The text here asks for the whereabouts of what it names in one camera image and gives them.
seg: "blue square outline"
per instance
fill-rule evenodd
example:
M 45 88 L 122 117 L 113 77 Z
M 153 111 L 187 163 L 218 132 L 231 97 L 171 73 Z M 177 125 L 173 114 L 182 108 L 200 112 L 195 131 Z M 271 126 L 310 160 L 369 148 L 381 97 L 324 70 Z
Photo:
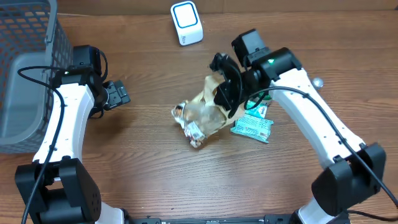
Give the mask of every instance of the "blue square outline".
M 184 6 L 184 5 L 186 5 L 186 4 L 190 4 L 190 5 L 191 5 L 193 14 L 195 15 L 195 19 L 196 19 L 197 21 L 196 21 L 196 23 L 194 23 L 194 24 L 192 24 L 192 25 L 188 25 L 188 26 L 185 26 L 185 27 L 181 27 L 181 26 L 180 26 L 180 23 L 178 22 L 178 17 L 177 17 L 177 15 L 176 15 L 176 13 L 175 13 L 175 8 L 176 8 L 176 7 L 180 7 L 180 6 Z M 175 20 L 177 21 L 177 25 L 178 25 L 179 28 L 181 28 L 181 29 L 187 28 L 187 27 L 190 27 L 190 26 L 194 26 L 194 25 L 198 24 L 198 17 L 197 17 L 197 14 L 195 13 L 195 9 L 193 8 L 192 3 L 190 3 L 190 2 L 181 4 L 181 5 L 178 5 L 178 6 L 174 6 L 174 7 L 173 7 L 173 12 L 174 12 Z

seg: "silver ball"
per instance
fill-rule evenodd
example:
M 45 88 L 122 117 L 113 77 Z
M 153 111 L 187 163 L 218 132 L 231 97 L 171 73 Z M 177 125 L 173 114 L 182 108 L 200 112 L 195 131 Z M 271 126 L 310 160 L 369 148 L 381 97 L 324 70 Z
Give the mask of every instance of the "silver ball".
M 319 77 L 316 77 L 312 80 L 312 85 L 316 90 L 320 90 L 323 87 L 323 80 Z

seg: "small white box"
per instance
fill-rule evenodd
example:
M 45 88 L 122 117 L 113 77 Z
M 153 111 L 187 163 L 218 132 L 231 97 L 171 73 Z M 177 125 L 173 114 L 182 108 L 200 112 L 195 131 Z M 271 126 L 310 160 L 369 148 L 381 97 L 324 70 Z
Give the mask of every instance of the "small white box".
M 194 44 L 203 39 L 203 28 L 195 3 L 180 2 L 174 4 L 170 11 L 182 46 Z

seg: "wooden table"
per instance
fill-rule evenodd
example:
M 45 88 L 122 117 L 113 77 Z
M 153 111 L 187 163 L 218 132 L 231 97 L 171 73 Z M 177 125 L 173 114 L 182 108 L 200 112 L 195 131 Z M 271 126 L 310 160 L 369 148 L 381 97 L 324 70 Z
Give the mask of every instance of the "wooden table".
M 203 42 L 179 47 L 171 16 L 63 17 L 73 45 L 105 52 L 110 80 L 121 79 L 131 103 L 90 120 L 83 163 L 103 200 L 133 217 L 253 217 L 292 213 L 312 196 L 322 171 L 315 151 L 281 107 L 269 144 L 233 136 L 228 128 L 202 150 L 189 146 L 170 115 L 193 98 L 217 52 L 257 28 L 271 49 L 291 48 L 324 99 L 367 143 L 387 152 L 385 183 L 398 195 L 398 13 L 291 12 L 201 15 Z M 24 204 L 14 183 L 32 154 L 0 156 L 0 223 L 19 223 Z M 384 192 L 358 210 L 397 215 Z M 354 223 L 372 220 L 352 216 Z

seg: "gray plastic basket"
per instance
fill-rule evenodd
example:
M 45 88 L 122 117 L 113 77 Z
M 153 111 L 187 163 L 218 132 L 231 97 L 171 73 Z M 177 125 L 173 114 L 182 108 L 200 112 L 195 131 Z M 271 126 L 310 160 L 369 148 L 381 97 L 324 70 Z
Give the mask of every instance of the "gray plastic basket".
M 0 1 L 0 152 L 37 152 L 52 110 L 52 92 L 21 78 L 20 68 L 72 64 L 56 0 Z M 49 82 L 55 70 L 25 71 Z

